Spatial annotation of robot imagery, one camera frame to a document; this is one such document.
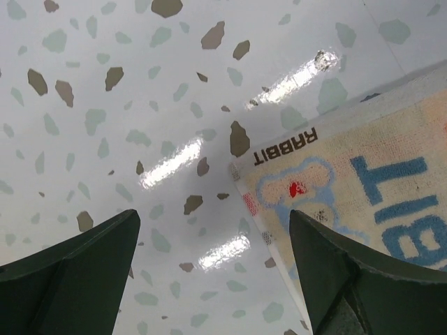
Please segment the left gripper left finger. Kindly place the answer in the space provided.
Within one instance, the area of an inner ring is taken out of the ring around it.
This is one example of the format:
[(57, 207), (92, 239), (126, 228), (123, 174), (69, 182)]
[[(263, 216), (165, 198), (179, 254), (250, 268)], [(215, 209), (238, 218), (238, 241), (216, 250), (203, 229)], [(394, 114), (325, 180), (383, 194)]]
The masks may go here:
[(1, 266), (2, 334), (111, 334), (140, 217), (127, 209), (66, 241)]

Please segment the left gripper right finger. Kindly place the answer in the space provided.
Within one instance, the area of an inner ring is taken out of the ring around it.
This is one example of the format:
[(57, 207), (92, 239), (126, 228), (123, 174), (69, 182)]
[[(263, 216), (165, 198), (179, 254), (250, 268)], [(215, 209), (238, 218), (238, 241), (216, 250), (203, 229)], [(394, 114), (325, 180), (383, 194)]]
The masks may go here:
[(392, 258), (290, 212), (314, 334), (445, 334), (446, 273)]

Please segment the white orange patterned towel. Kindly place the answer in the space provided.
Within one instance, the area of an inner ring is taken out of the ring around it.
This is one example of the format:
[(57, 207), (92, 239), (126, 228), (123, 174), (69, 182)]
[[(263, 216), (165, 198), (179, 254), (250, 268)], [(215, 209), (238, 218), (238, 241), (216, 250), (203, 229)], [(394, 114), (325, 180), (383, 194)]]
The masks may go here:
[(392, 258), (446, 273), (446, 67), (251, 149), (230, 173), (301, 315), (298, 210)]

